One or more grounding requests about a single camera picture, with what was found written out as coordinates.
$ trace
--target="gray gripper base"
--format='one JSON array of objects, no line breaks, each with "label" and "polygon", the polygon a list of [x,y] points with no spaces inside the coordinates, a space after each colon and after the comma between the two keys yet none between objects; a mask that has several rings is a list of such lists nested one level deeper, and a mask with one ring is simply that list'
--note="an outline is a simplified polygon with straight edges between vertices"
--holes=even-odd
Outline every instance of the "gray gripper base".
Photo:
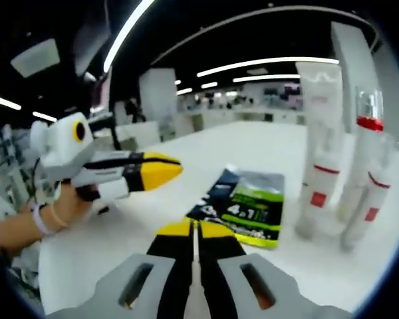
[{"label": "gray gripper base", "polygon": [[[76,308],[62,309],[47,316],[48,319],[156,319],[158,306],[174,259],[135,254],[101,278],[92,298]],[[133,286],[139,272],[152,270],[132,310],[123,308],[120,300],[124,291]]]},{"label": "gray gripper base", "polygon": [[[318,306],[303,297],[295,279],[258,254],[221,259],[221,271],[231,290],[239,319],[345,319],[352,315],[334,306]],[[262,310],[242,269],[252,266],[275,304]]]}]

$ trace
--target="white tabletop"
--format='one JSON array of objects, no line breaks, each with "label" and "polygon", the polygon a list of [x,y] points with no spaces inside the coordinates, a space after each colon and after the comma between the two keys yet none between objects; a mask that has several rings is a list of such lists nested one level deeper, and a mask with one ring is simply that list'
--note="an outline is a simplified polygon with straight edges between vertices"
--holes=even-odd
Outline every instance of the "white tabletop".
[{"label": "white tabletop", "polygon": [[[244,246],[246,252],[259,253],[294,276],[301,294],[313,302],[355,311],[380,280],[399,243],[399,154],[393,187],[373,227],[353,253],[342,253],[336,235],[310,242],[293,232],[305,138],[304,126],[236,122],[148,148],[179,158],[184,172],[155,191],[134,193],[109,213],[43,241],[39,280],[46,313],[89,299],[101,277],[132,253],[146,252],[155,231],[179,221],[228,163],[286,177],[279,246],[274,250]],[[349,165],[352,145],[347,136],[343,167]],[[346,171],[342,170],[332,203],[338,200]]]}]

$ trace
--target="white tube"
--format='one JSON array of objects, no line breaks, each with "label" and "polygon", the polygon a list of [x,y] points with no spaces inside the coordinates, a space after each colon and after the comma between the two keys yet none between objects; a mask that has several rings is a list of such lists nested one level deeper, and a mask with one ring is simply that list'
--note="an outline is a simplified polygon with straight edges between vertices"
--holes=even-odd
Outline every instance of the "white tube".
[{"label": "white tube", "polygon": [[333,195],[340,173],[342,138],[339,132],[327,128],[322,131],[325,139],[317,146],[309,186],[305,188],[305,202],[296,224],[296,232],[310,239],[319,224],[319,217]]},{"label": "white tube", "polygon": [[356,143],[352,166],[338,203],[338,219],[346,223],[358,207],[359,199],[368,182],[368,168],[378,151],[383,130],[382,97],[379,91],[366,94],[358,89],[356,93]]},{"label": "white tube", "polygon": [[301,203],[306,200],[306,192],[313,174],[313,154],[315,153],[321,126],[334,128],[337,134],[344,132],[342,125],[342,76],[341,68],[335,64],[317,62],[297,62],[300,74],[303,103],[307,115],[307,150],[303,174]]},{"label": "white tube", "polygon": [[383,145],[383,159],[374,164],[367,174],[367,182],[364,191],[359,199],[358,207],[349,219],[346,229],[340,239],[341,247],[344,250],[353,249],[366,234],[377,213],[383,206],[388,190],[390,189],[391,163],[394,155],[394,141],[389,140]]}]

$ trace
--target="white bracelet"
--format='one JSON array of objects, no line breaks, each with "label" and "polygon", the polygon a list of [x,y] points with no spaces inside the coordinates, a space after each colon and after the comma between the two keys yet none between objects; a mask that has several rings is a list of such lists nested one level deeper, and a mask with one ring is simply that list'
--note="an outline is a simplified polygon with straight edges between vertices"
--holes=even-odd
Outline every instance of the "white bracelet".
[{"label": "white bracelet", "polygon": [[34,222],[37,228],[46,236],[54,235],[56,232],[51,231],[47,228],[47,226],[43,223],[43,220],[40,216],[40,205],[36,204],[33,208],[33,217]]}]

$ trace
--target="rectangular slot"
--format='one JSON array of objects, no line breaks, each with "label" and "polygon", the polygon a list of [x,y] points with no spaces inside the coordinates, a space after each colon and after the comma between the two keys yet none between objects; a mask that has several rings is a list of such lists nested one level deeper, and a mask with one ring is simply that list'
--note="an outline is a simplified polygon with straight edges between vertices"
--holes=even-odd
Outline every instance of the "rectangular slot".
[{"label": "rectangular slot", "polygon": [[254,266],[251,264],[242,265],[241,270],[253,290],[260,308],[265,310],[272,307],[276,303],[275,297],[273,297],[272,292],[267,288],[265,281],[255,270]]},{"label": "rectangular slot", "polygon": [[136,300],[139,297],[152,268],[153,265],[151,264],[142,264],[138,267],[126,288],[123,290],[122,296],[118,301],[121,306],[127,309],[134,309]]}]

